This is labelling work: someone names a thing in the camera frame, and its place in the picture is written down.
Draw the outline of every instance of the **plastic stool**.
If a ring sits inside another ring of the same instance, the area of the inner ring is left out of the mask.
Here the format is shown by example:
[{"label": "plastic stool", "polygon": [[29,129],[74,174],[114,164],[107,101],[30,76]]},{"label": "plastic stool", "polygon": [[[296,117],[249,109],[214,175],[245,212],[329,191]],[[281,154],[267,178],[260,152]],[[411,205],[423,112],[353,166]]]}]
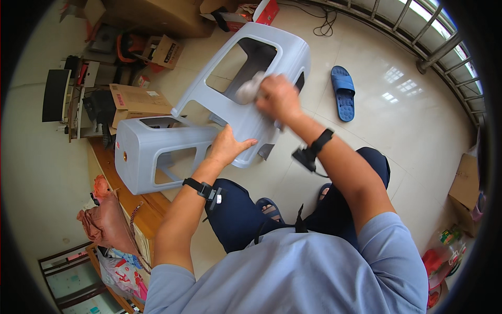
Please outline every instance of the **plastic stool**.
[{"label": "plastic stool", "polygon": [[[172,127],[181,122],[186,127]],[[182,117],[149,117],[122,120],[115,141],[115,169],[132,194],[157,192],[182,185],[168,167],[171,152],[196,148],[191,173],[204,160],[207,148],[218,134],[214,127],[198,127]],[[173,182],[156,184],[155,171],[162,170]]]},{"label": "plastic stool", "polygon": [[[206,79],[235,44],[247,54],[247,60],[225,92],[218,92],[206,85]],[[216,115],[212,120],[221,125],[230,124],[238,141],[257,139],[257,145],[242,152],[232,162],[239,168],[249,167],[257,153],[267,159],[279,135],[274,121],[265,118],[254,103],[242,106],[235,98],[237,89],[258,71],[264,71],[266,75],[284,74],[301,90],[310,73],[310,48],[303,39],[283,30],[246,23],[200,71],[171,110],[171,114],[178,117],[185,105],[195,100]]]}]

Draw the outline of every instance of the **black wrist strap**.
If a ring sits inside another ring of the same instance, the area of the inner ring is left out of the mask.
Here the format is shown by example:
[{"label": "black wrist strap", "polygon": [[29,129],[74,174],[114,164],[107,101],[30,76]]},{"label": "black wrist strap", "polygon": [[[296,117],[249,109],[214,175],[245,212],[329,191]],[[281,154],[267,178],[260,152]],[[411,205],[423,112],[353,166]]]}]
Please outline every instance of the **black wrist strap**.
[{"label": "black wrist strap", "polygon": [[312,142],[312,145],[310,145],[310,151],[312,152],[312,154],[314,154],[314,156],[317,156],[317,154],[319,154],[324,144],[329,142],[332,136],[333,136],[332,130],[330,129],[324,130],[324,132],[319,136],[319,138],[317,138],[317,140]]},{"label": "black wrist strap", "polygon": [[188,185],[192,188],[194,188],[197,191],[197,194],[202,196],[205,199],[209,199],[209,196],[211,195],[211,191],[213,190],[213,187],[206,182],[197,182],[196,180],[192,178],[187,178],[183,181],[182,185]]},{"label": "black wrist strap", "polygon": [[301,149],[300,147],[291,154],[293,158],[298,160],[302,165],[305,166],[308,170],[315,172],[316,170],[316,165],[315,165],[315,158],[317,154],[321,151],[322,147],[331,140],[331,137],[333,136],[333,131],[330,129],[324,130],[324,132],[319,136],[317,140],[312,142],[312,145],[310,147],[307,147],[305,149]]},{"label": "black wrist strap", "polygon": [[188,185],[197,191],[197,194],[205,198],[206,205],[204,209],[206,210],[207,217],[202,221],[206,221],[209,216],[215,211],[218,206],[223,202],[226,196],[226,190],[219,187],[218,189],[213,189],[213,187],[206,182],[197,182],[192,178],[187,178],[183,181],[182,185]]}]

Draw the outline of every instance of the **slipper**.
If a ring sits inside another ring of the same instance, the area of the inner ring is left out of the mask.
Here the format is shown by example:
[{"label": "slipper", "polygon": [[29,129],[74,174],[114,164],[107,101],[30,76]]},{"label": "slipper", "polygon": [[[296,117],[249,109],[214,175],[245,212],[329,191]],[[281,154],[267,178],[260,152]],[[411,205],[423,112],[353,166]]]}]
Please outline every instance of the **slipper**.
[{"label": "slipper", "polygon": [[338,116],[342,121],[349,122],[354,119],[354,83],[347,70],[339,65],[331,69],[331,83],[335,91]]},{"label": "slipper", "polygon": [[321,189],[319,190],[319,193],[317,194],[317,203],[318,203],[318,204],[319,204],[319,203],[321,203],[321,201],[322,201],[322,199],[319,199],[319,198],[321,197],[321,195],[322,195],[322,191],[324,191],[324,189],[325,189],[325,188],[328,188],[328,187],[331,187],[331,182],[326,183],[326,184],[325,184],[325,185],[323,185],[323,186],[321,187]]},{"label": "slipper", "polygon": [[262,197],[256,202],[256,205],[260,210],[262,210],[263,206],[272,205],[273,207],[275,207],[275,210],[264,215],[268,218],[279,215],[279,222],[285,224],[284,219],[282,219],[281,213],[279,212],[279,208],[270,198]]}]

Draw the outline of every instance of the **sandal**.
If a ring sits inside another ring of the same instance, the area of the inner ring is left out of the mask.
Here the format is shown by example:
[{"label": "sandal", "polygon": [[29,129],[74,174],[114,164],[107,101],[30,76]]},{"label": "sandal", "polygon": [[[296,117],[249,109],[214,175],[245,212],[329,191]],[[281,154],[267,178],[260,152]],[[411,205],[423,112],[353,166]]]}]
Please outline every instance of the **sandal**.
[{"label": "sandal", "polygon": [[281,216],[281,212],[279,211],[279,208],[270,198],[262,197],[256,202],[256,205],[261,211],[263,206],[272,205],[275,209],[270,213],[266,213],[264,215],[270,219],[272,219],[273,216],[279,215],[279,222],[285,224],[284,219]]},{"label": "sandal", "polygon": [[319,193],[317,194],[317,203],[318,203],[318,204],[319,204],[319,203],[321,203],[321,201],[322,201],[322,199],[320,199],[320,198],[321,198],[321,195],[323,195],[323,194],[322,194],[322,191],[324,191],[324,189],[326,189],[326,188],[328,188],[328,187],[331,187],[331,182],[326,183],[326,184],[325,184],[325,185],[323,185],[323,186],[321,187],[321,189],[319,190]]}]

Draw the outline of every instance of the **hand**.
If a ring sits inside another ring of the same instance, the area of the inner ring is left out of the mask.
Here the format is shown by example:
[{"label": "hand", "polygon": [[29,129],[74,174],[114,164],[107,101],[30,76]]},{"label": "hand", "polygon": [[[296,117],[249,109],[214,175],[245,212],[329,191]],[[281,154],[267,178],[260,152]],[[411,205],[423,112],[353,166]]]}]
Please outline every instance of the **hand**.
[{"label": "hand", "polygon": [[244,142],[236,141],[233,137],[232,127],[227,124],[214,139],[207,159],[215,161],[221,168],[224,168],[232,163],[240,153],[256,143],[258,143],[256,139],[248,139]]},{"label": "hand", "polygon": [[298,89],[284,75],[266,77],[260,85],[260,91],[256,106],[274,120],[287,125],[292,118],[303,114]]}]

